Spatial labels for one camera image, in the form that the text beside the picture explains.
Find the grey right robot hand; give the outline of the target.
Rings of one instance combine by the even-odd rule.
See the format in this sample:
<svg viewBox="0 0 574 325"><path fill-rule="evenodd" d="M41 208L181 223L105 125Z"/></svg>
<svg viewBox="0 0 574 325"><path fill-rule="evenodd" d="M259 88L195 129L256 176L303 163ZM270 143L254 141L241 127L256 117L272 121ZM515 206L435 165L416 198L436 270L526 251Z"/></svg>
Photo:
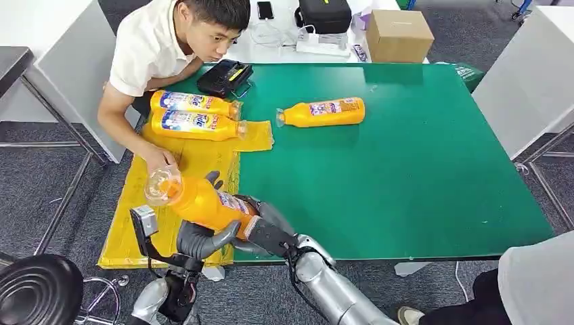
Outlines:
<svg viewBox="0 0 574 325"><path fill-rule="evenodd" d="M267 223L280 228L289 235L295 234L295 231L289 224L288 220L272 204L259 200L254 196L236 194L234 197L245 202L248 207L254 209L256 220L265 220Z"/></svg>

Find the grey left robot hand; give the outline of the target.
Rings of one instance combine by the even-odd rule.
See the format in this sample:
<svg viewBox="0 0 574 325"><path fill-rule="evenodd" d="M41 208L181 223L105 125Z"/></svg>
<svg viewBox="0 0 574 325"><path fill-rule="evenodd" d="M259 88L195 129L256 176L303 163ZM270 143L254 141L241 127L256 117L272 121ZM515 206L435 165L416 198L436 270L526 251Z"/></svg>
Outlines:
<svg viewBox="0 0 574 325"><path fill-rule="evenodd" d="M183 220L176 238L177 252L193 259L203 260L231 243L240 229L240 221L230 221L217 234L215 230Z"/></svg>

